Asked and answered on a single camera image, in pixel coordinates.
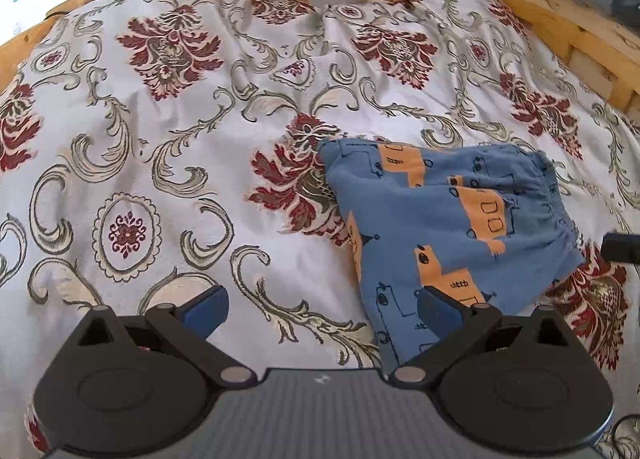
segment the bed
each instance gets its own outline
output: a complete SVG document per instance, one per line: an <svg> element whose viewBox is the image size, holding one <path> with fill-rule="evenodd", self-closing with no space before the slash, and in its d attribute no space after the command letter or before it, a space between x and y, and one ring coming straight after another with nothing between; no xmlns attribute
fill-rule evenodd
<svg viewBox="0 0 640 459"><path fill-rule="evenodd" d="M638 38L563 0L306 1L72 0L0 48L1 456L45 447L31 393L98 303L219 284L210 341L257 372L377 366L328 136L544 151L585 260L540 302L638 412L640 270L600 255L640 231Z"/></svg>

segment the bedspread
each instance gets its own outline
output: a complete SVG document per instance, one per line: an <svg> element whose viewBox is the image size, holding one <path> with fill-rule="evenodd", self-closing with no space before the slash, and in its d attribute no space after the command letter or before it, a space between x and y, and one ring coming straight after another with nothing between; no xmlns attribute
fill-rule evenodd
<svg viewBox="0 0 640 459"><path fill-rule="evenodd" d="M43 447L22 415L97 303L143 313L220 284L209 340L258 373L378 365L316 152L341 136L543 150L584 263L540 301L602 369L614 418L640 412L639 270L600 255L604 233L640 231L640 128L500 0L100 0L0 97L0 456ZM620 444L640 455L633 428Z"/></svg>

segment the white bedspread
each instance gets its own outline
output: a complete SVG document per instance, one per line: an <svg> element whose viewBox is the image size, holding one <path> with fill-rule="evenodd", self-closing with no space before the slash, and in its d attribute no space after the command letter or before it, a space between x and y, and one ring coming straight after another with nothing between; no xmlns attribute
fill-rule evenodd
<svg viewBox="0 0 640 459"><path fill-rule="evenodd" d="M586 259L546 301L614 418L640 412L639 271L599 251L640 232L640 128L500 1L101 0L0 97L0 457L35 454L22 415L96 303L135 314L219 283L230 312L210 341L259 373L376 365L314 151L340 135L545 151Z"/></svg>

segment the screw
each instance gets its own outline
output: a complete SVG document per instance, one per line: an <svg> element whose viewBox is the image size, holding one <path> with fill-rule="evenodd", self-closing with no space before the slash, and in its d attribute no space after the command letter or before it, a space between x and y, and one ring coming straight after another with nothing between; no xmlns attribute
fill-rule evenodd
<svg viewBox="0 0 640 459"><path fill-rule="evenodd" d="M227 367L220 373L220 378L227 383L244 383L251 379L252 372L246 367Z"/></svg>
<svg viewBox="0 0 640 459"><path fill-rule="evenodd" d="M420 383L426 375L419 367L400 367L394 372L396 379L403 383Z"/></svg>

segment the orange truck print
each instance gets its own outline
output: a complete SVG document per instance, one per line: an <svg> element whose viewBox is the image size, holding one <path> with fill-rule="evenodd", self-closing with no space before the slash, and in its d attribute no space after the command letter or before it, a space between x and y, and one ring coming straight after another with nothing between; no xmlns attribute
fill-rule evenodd
<svg viewBox="0 0 640 459"><path fill-rule="evenodd" d="M424 185L426 168L433 166L433 163L422 159L422 153L418 147L379 143L378 151L383 171L405 172L409 188Z"/></svg>
<svg viewBox="0 0 640 459"><path fill-rule="evenodd" d="M353 262L356 265L356 275L358 276L359 283L362 281L362 237L358 231L353 212L349 212L349 217L347 217L347 231L349 232L351 251L353 251Z"/></svg>
<svg viewBox="0 0 640 459"><path fill-rule="evenodd" d="M497 237L507 235L504 222L504 201L494 190L484 188L466 188L452 186L449 191L460 199L466 216L471 223L471 229L466 235L473 239L486 242L494 255L501 255L505 251L504 242Z"/></svg>
<svg viewBox="0 0 640 459"><path fill-rule="evenodd" d="M449 191L453 197L460 200L471 224L466 235L486 243L496 257L506 251L504 242L497 240L497 237L507 237L513 233L513 217L510 211L513 205L505 205L504 199L495 190L480 187L480 175L489 176L484 158L474 158L474 173L476 176L468 180L468 185L465 184L462 175L449 176ZM510 230L507 229L508 221L511 225Z"/></svg>
<svg viewBox="0 0 640 459"><path fill-rule="evenodd" d="M484 295L476 287L474 279L466 267L443 275L440 262L431 246L417 246L414 252L421 286L434 286L467 307L484 302Z"/></svg>

